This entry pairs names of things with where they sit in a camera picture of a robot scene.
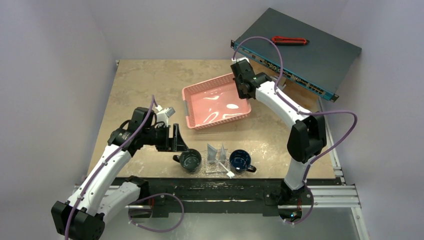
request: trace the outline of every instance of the beige tabletop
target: beige tabletop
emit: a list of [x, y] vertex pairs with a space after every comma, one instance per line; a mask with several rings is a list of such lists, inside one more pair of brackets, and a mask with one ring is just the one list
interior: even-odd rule
[[[172, 160], [172, 156], [179, 153], [157, 152], [154, 146], [144, 146], [123, 167], [118, 177], [224, 178], [224, 173], [214, 172], [219, 167], [208, 164], [205, 159], [208, 143], [217, 149], [223, 143], [229, 153], [237, 149], [246, 150], [251, 155], [251, 164], [257, 168], [255, 173], [246, 172], [238, 178], [284, 178], [291, 160], [286, 149], [290, 128], [257, 100], [250, 99], [249, 117], [201, 130], [187, 127], [182, 89], [230, 73], [230, 64], [230, 60], [121, 60], [88, 171], [99, 161], [111, 133], [131, 118], [135, 108], [148, 108], [154, 94], [157, 104], [164, 108], [174, 107], [176, 113], [169, 124], [179, 124], [181, 136], [188, 147], [202, 154], [201, 171], [186, 173], [179, 163]], [[255, 62], [252, 66], [256, 73], [276, 75]], [[317, 95], [291, 81], [286, 81], [286, 84], [285, 94], [312, 112], [318, 110]], [[316, 179], [334, 177], [328, 154], [314, 163], [308, 175], [308, 178]]]

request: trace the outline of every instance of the gray wall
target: gray wall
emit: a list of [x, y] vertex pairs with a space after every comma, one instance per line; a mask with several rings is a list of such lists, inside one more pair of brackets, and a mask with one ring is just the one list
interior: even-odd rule
[[269, 7], [331, 31], [348, 0], [90, 0], [116, 59], [224, 59]]
[[[332, 31], [362, 47], [327, 109], [358, 114], [337, 152], [375, 240], [424, 236], [423, 22], [422, 0], [350, 0]], [[330, 120], [336, 139], [351, 124], [348, 116]]]
[[50, 209], [87, 173], [114, 59], [83, 0], [0, 3], [0, 233], [57, 239]]

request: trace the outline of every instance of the pink basket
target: pink basket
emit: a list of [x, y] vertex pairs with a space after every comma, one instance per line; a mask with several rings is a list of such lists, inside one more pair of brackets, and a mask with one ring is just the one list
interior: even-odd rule
[[188, 128], [204, 129], [249, 115], [251, 105], [239, 98], [233, 77], [229, 73], [182, 89]]

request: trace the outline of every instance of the purple cable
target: purple cable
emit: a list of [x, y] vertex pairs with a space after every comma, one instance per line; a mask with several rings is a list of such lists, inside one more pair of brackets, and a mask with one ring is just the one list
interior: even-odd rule
[[310, 205], [309, 211], [305, 214], [304, 217], [302, 217], [299, 221], [297, 222], [292, 222], [292, 224], [299, 224], [301, 223], [303, 220], [305, 220], [309, 214], [311, 214], [312, 209], [314, 208], [314, 195], [312, 194], [311, 189], [306, 185], [306, 178], [308, 176], [308, 172], [309, 169], [311, 168], [311, 164], [315, 163], [319, 158], [321, 158], [322, 156], [324, 156], [325, 154], [329, 153], [331, 150], [333, 150], [335, 147], [337, 147], [340, 143], [342, 143], [348, 136], [349, 134], [351, 134], [351, 132], [354, 130], [355, 126], [357, 125], [358, 122], [358, 116], [349, 110], [335, 110], [335, 111], [322, 111], [322, 112], [302, 112], [299, 111], [293, 104], [291, 104], [287, 99], [285, 99], [278, 91], [277, 91], [277, 86], [280, 83], [281, 78], [283, 77], [283, 57], [281, 56], [280, 50], [278, 49], [277, 45], [275, 45], [273, 43], [273, 41], [269, 40], [266, 37], [263, 36], [251, 36], [246, 38], [245, 40], [243, 40], [235, 49], [234, 51], [234, 55], [232, 56], [232, 59], [236, 59], [236, 53], [237, 50], [239, 50], [240, 46], [242, 46], [242, 44], [244, 44], [246, 41], [252, 40], [252, 39], [263, 39], [266, 40], [268, 42], [270, 42], [275, 50], [277, 51], [278, 54], [278, 58], [279, 58], [279, 62], [280, 62], [280, 71], [279, 71], [279, 76], [277, 81], [275, 82], [275, 86], [274, 86], [274, 91], [277, 94], [277, 96], [287, 105], [289, 105], [294, 111], [296, 111], [298, 114], [301, 115], [306, 115], [306, 116], [322, 116], [322, 115], [331, 115], [331, 114], [351, 114], [353, 116], [353, 123], [352, 126], [349, 128], [349, 130], [347, 130], [347, 132], [336, 142], [334, 143], [331, 147], [329, 147], [327, 150], [323, 151], [321, 154], [319, 154], [318, 156], [316, 156], [314, 159], [312, 159], [310, 161], [310, 163], [308, 164], [308, 166], [306, 167], [306, 171], [303, 175], [303, 184], [305, 186], [305, 188], [310, 192], [310, 197], [311, 197], [311, 202], [312, 204]]
[[[152, 108], [153, 108], [153, 104], [155, 105], [155, 106], [158, 106], [157, 104], [156, 104], [156, 101], [155, 101], [155, 96], [154, 95], [152, 95], [151, 96], [151, 103], [150, 103], [150, 107], [148, 108], [148, 111], [147, 111], [147, 116], [150, 116], [150, 113], [152, 112]], [[105, 160], [104, 160], [104, 162], [105, 163], [108, 163], [108, 161], [115, 155], [115, 154], [117, 154], [117, 152], [119, 152], [129, 141], [131, 141], [136, 135], [137, 135], [137, 133], [139, 133], [139, 131], [142, 129], [142, 127], [144, 126], [144, 124], [146, 124], [146, 122], [147, 122], [147, 120], [148, 120], [148, 118], [146, 117], [146, 118], [144, 118], [143, 119], [143, 122], [141, 122], [141, 124], [140, 124], [140, 126], [137, 128], [137, 130], [135, 130], [135, 132], [124, 142], [124, 143], [122, 143], [115, 151], [113, 151]], [[99, 174], [99, 172], [102, 170], [102, 168], [105, 166], [105, 164], [104, 163], [102, 163], [96, 170], [95, 170], [95, 172], [93, 173], [93, 175], [88, 179], [88, 181], [87, 181], [87, 183], [85, 184], [85, 186], [84, 186], [84, 188], [82, 189], [82, 191], [81, 191], [81, 197], [83, 197], [85, 194], [86, 194], [86, 191], [87, 191], [87, 189], [89, 188], [89, 186], [90, 186], [90, 184], [92, 183], [92, 181], [94, 180], [94, 178], [97, 176], [97, 174]], [[67, 218], [67, 221], [66, 221], [66, 227], [65, 227], [65, 234], [64, 234], [64, 236], [65, 236], [65, 240], [69, 240], [69, 228], [70, 228], [70, 226], [71, 226], [71, 221], [72, 221], [72, 218], [73, 218], [73, 216], [74, 216], [74, 213], [75, 213], [75, 210], [77, 209], [77, 207], [78, 207], [78, 205], [80, 204], [80, 202], [81, 202], [81, 199], [80, 198], [77, 198], [76, 199], [76, 201], [75, 201], [75, 204], [73, 205], [73, 207], [72, 207], [72, 209], [70, 210], [70, 213], [69, 213], [69, 217]]]
[[155, 232], [155, 233], [166, 233], [166, 232], [169, 232], [169, 231], [172, 231], [172, 230], [174, 230], [174, 229], [176, 229], [180, 224], [181, 224], [181, 222], [183, 221], [183, 218], [184, 218], [184, 207], [183, 207], [183, 202], [178, 198], [178, 197], [176, 197], [176, 196], [174, 196], [174, 195], [172, 195], [172, 194], [169, 194], [169, 193], [158, 193], [158, 194], [153, 194], [153, 195], [151, 195], [151, 196], [148, 196], [148, 197], [145, 197], [145, 198], [142, 198], [142, 199], [139, 199], [139, 200], [137, 200], [137, 201], [135, 201], [135, 202], [133, 202], [134, 204], [136, 204], [136, 203], [142, 203], [143, 201], [145, 201], [145, 200], [147, 200], [147, 199], [152, 199], [152, 198], [154, 198], [154, 197], [158, 197], [158, 196], [161, 196], [161, 195], [166, 195], [166, 196], [170, 196], [170, 197], [173, 197], [174, 199], [176, 199], [177, 201], [178, 201], [178, 203], [179, 203], [179, 205], [181, 206], [181, 218], [179, 219], [179, 221], [173, 226], [173, 227], [171, 227], [171, 228], [168, 228], [168, 229], [153, 229], [153, 228], [149, 228], [149, 227], [146, 227], [146, 226], [143, 226], [143, 225], [140, 225], [140, 224], [138, 224], [138, 223], [135, 223], [132, 219], [131, 219], [131, 216], [130, 216], [130, 213], [129, 213], [129, 211], [128, 211], [128, 218], [129, 218], [129, 221], [134, 225], [134, 226], [136, 226], [136, 227], [139, 227], [139, 228], [142, 228], [142, 229], [145, 229], [145, 230], [148, 230], [148, 231], [151, 231], [151, 232]]

